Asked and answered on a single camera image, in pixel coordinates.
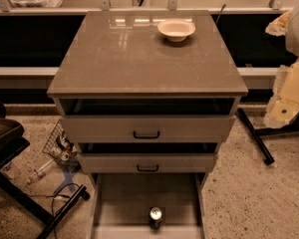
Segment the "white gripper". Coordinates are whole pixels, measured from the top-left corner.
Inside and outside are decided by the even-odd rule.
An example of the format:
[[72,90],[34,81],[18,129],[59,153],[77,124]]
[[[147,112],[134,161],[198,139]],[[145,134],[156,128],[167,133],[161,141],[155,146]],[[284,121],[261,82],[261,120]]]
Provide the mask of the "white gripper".
[[[270,22],[265,32],[272,36],[286,34],[291,12],[287,11]],[[273,97],[270,99],[264,124],[270,128],[281,128],[290,124],[299,114],[299,59],[290,67],[281,66],[276,74]]]

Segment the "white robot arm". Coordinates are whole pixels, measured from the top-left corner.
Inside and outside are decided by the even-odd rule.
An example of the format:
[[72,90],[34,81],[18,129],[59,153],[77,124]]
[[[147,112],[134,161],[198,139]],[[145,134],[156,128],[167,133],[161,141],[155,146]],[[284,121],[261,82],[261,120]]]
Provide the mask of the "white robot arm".
[[271,22],[265,32],[284,36],[286,50],[297,57],[291,66],[280,66],[264,117],[266,126],[281,128],[290,124],[299,114],[299,2],[292,10]]

